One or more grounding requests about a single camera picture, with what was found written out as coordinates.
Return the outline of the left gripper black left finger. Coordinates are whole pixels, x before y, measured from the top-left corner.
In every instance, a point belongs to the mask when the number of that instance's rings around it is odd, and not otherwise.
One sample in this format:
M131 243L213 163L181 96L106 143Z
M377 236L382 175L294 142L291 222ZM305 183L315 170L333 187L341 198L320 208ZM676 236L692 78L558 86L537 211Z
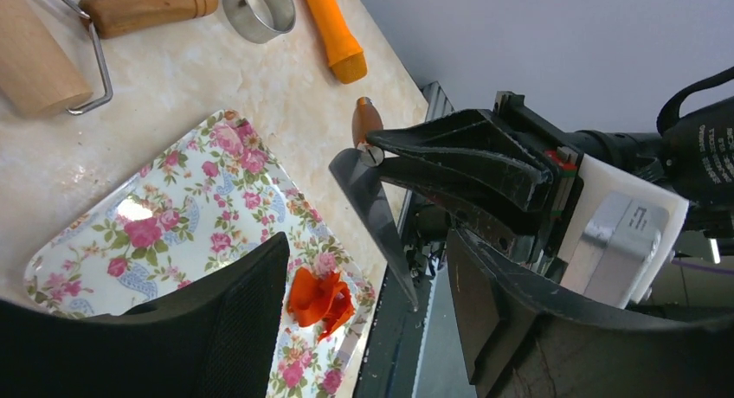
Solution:
M262 397L287 279L278 233L232 264L120 316L1 304L4 397Z

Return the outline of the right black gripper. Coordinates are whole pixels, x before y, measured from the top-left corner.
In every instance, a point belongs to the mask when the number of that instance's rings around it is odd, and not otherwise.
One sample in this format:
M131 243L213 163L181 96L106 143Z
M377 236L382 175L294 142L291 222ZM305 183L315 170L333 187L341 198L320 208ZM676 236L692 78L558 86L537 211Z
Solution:
M446 210L508 260L547 271L583 189L584 152L523 94L500 91L493 112L462 110L366 139L400 156L377 166L382 181Z

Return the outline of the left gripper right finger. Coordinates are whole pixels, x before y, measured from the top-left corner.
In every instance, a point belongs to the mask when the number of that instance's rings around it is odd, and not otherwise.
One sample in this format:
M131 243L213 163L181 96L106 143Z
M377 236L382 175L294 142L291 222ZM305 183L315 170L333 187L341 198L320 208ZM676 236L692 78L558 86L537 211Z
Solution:
M585 298L454 228L446 258L479 397L730 397L731 311Z

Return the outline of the orange dough scrap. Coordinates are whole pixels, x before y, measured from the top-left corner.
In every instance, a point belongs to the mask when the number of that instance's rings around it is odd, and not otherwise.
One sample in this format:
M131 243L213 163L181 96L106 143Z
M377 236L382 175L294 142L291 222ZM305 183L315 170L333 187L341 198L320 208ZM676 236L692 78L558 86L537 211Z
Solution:
M293 278L287 312L299 327L323 323L324 329L317 338L320 343L352 318L355 307L351 290L341 280L340 273L331 271L324 277L316 277L301 267Z

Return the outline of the metal scraper wooden handle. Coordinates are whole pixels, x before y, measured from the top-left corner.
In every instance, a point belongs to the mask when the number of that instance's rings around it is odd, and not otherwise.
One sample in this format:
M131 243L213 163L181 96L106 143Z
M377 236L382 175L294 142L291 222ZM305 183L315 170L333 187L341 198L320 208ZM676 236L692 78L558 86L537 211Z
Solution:
M419 299L409 263L377 170L384 165L385 154L366 139L369 132L382 129L382 118L372 100L358 98L351 121L352 147L333 158L329 171L385 258L412 310L417 311Z

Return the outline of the floral patterned tray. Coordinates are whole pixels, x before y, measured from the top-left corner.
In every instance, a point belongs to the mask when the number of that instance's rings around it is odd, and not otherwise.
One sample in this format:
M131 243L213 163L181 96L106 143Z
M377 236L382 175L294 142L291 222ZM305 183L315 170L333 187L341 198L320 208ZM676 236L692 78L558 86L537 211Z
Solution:
M269 397L333 397L375 302L372 285L234 111L207 117L30 260L29 298L65 318L120 314L287 236L287 284L339 278L351 314L303 326L285 308Z

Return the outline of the wooden rolling pin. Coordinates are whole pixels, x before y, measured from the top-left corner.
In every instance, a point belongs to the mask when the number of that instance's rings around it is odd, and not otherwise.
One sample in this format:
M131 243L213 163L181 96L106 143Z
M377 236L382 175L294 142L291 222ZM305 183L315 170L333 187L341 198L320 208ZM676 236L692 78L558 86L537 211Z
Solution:
M1 96L26 119L81 116L113 99L102 41L213 14L219 0L1 0Z

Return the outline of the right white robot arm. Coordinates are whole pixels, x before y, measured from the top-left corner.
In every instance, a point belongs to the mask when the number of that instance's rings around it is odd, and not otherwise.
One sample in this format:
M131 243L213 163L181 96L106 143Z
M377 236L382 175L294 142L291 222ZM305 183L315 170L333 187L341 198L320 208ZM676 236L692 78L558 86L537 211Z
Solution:
M619 170L623 181L685 198L684 230L733 236L733 101L680 111L690 95L732 79L726 69L684 87L662 107L653 133L564 132L523 95L501 91L490 109L395 130L360 99L351 134L385 182L424 196L508 260L545 270L597 184L594 162Z

